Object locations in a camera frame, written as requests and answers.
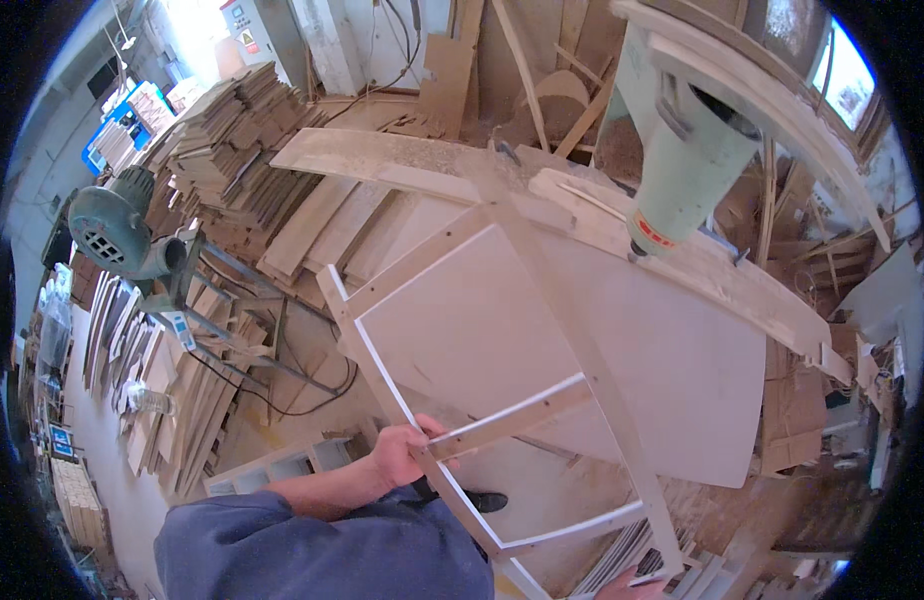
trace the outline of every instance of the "concrete floor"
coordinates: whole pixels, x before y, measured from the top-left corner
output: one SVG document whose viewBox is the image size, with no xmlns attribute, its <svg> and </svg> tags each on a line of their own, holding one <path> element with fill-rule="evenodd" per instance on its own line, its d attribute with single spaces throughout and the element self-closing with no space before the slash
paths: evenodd
<svg viewBox="0 0 924 600">
<path fill-rule="evenodd" d="M 82 448 L 88 473 L 95 480 L 99 500 L 108 511 L 112 550 L 129 585 L 139 598 L 147 590 L 165 600 L 156 572 L 152 543 L 168 512 L 159 479 L 143 472 L 136 477 L 126 462 L 125 438 L 119 417 L 97 404 L 82 387 L 90 315 L 72 306 L 72 360 L 65 378 L 66 421 L 72 425 L 75 446 Z"/>
</svg>

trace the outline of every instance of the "white wall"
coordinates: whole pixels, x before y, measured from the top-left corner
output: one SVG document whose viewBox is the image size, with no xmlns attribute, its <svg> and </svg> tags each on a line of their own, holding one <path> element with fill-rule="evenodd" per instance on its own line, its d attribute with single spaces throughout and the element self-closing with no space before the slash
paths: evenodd
<svg viewBox="0 0 924 600">
<path fill-rule="evenodd" d="M 868 164 L 862 168 L 861 174 L 869 197 L 886 213 L 900 208 L 915 196 L 912 171 L 894 125 L 888 127 Z M 891 193 L 893 185 L 895 186 L 894 194 Z M 848 231 L 850 229 L 849 219 L 833 200 L 832 195 L 819 183 L 816 183 L 812 191 L 816 198 L 831 210 L 831 214 L 826 218 L 828 233 L 840 234 Z M 914 234 L 919 224 L 918 209 L 914 205 L 907 208 L 895 220 L 896 239 Z M 809 227 L 809 237 L 818 237 L 815 222 L 812 222 Z"/>
<path fill-rule="evenodd" d="M 415 29 L 412 27 L 412 7 L 408 0 L 392 0 L 398 14 L 408 30 L 409 46 L 415 51 Z M 384 86 L 399 76 L 406 67 L 406 36 L 392 8 L 380 0 L 379 6 L 364 0 L 345 0 L 345 11 L 351 30 L 355 37 L 356 51 L 362 66 L 362 72 L 368 81 Z M 419 90 L 420 80 L 429 77 L 429 71 L 423 68 L 426 59 L 426 37 L 428 34 L 444 34 L 449 21 L 448 0 L 436 2 L 419 1 L 421 23 L 421 47 L 412 63 L 412 68 L 405 74 L 396 88 Z M 372 36 L 374 20 L 375 34 Z"/>
<path fill-rule="evenodd" d="M 312 50 L 319 77 L 329 94 L 352 95 L 366 83 L 392 84 L 416 55 L 412 68 L 394 83 L 395 88 L 418 90 L 429 76 L 423 67 L 426 38 L 444 34 L 449 20 L 449 0 L 420 0 L 420 47 L 416 54 L 416 32 L 409 0 L 392 0 L 396 11 L 384 0 L 378 6 L 364 0 L 291 0 L 302 35 Z"/>
<path fill-rule="evenodd" d="M 96 4 L 89 11 L 88 18 L 97 16 L 98 6 Z M 108 12 L 103 11 L 101 15 L 112 16 L 111 5 L 108 5 Z M 96 29 L 95 33 L 78 36 L 73 32 L 69 41 L 83 43 L 84 47 L 76 52 L 66 43 L 66 50 L 60 57 L 70 63 L 53 63 L 49 72 L 58 78 L 44 86 L 48 91 L 38 97 L 43 100 L 51 96 L 48 112 L 42 110 L 37 122 L 34 119 L 28 124 L 33 129 L 19 136 L 30 140 L 28 143 L 22 145 L 16 140 L 12 156 L 14 166 L 6 186 L 10 196 L 2 214 L 15 266 L 16 333 L 29 322 L 45 273 L 41 256 L 58 213 L 52 206 L 53 198 L 58 195 L 64 201 L 72 189 L 91 186 L 95 181 L 95 176 L 82 162 L 82 149 L 99 127 L 102 116 L 99 108 L 105 97 L 93 98 L 87 83 L 114 54 L 108 40 L 104 45 L 99 44 L 99 31 Z M 160 66 L 159 51 L 142 30 L 135 35 L 138 40 L 124 56 L 129 69 L 138 78 L 160 88 L 169 86 L 171 80 Z M 81 77 L 75 76 L 75 69 L 82 71 Z M 71 81 L 60 85 L 59 81 L 65 78 Z"/>
</svg>

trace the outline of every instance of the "window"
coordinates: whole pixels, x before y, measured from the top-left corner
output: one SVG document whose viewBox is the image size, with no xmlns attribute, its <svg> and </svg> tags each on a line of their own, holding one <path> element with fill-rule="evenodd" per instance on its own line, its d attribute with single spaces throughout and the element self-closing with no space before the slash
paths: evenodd
<svg viewBox="0 0 924 600">
<path fill-rule="evenodd" d="M 859 50 L 835 19 L 832 19 L 831 28 L 833 35 L 826 42 L 812 86 L 819 91 L 825 87 L 829 53 L 833 52 L 834 42 L 831 77 L 825 99 L 849 129 L 854 131 L 862 122 L 869 101 L 872 100 L 876 82 Z"/>
</svg>

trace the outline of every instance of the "blue sleeve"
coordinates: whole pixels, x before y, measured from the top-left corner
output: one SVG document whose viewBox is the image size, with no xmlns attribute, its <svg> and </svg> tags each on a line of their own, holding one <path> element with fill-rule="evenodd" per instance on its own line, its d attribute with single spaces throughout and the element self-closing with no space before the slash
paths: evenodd
<svg viewBox="0 0 924 600">
<path fill-rule="evenodd" d="M 374 502 L 334 522 L 274 491 L 168 511 L 155 540 L 167 600 L 493 597 L 492 569 L 441 500 Z"/>
<path fill-rule="evenodd" d="M 154 544 L 165 593 L 170 599 L 215 596 L 212 589 L 229 562 L 229 549 L 292 518 L 286 499 L 268 490 L 205 498 L 170 509 Z"/>
</svg>

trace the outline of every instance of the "blue machine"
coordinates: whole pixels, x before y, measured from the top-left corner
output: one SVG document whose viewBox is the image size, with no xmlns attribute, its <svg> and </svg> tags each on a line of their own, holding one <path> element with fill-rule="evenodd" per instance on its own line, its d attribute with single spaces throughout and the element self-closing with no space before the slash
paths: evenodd
<svg viewBox="0 0 924 600">
<path fill-rule="evenodd" d="M 96 177 L 98 177 L 99 173 L 102 172 L 102 169 L 105 166 L 105 158 L 103 158 L 102 154 L 93 148 L 93 146 L 96 144 L 96 138 L 98 138 L 98 135 L 102 133 L 102 130 L 105 128 L 106 124 L 109 123 L 109 121 L 112 121 L 113 119 L 115 121 L 119 121 L 126 114 L 132 113 L 132 106 L 130 106 L 129 102 L 127 101 L 132 96 L 132 94 L 136 93 L 136 90 L 138 90 L 142 84 L 145 84 L 145 81 L 142 81 L 133 87 L 132 91 L 126 95 L 125 100 L 120 102 L 118 106 L 111 110 L 105 121 L 102 121 L 99 127 L 95 130 L 95 133 L 93 133 L 92 137 L 88 140 L 88 143 L 85 144 L 85 147 L 82 149 L 82 162 L 85 163 L 85 166 L 88 167 L 88 170 L 91 171 L 92 174 Z M 156 94 L 158 95 L 158 100 L 163 102 L 169 111 L 172 111 L 172 107 L 168 105 L 168 102 L 166 102 L 166 97 L 163 96 L 162 90 L 156 90 Z M 135 150 L 142 150 L 145 146 L 145 143 L 152 139 L 154 132 L 146 129 L 142 122 L 139 122 L 138 125 L 140 127 L 140 131 L 138 136 L 134 139 L 134 147 Z"/>
</svg>

